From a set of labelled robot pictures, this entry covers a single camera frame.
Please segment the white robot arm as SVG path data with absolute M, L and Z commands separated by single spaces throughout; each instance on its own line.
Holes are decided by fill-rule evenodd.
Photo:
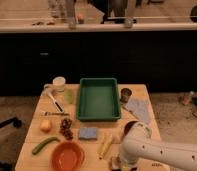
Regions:
M 151 134 L 152 130 L 143 122 L 130 121 L 125 125 L 119 147 L 122 166 L 134 166 L 139 158 L 144 158 L 197 171 L 197 145 L 153 140 Z

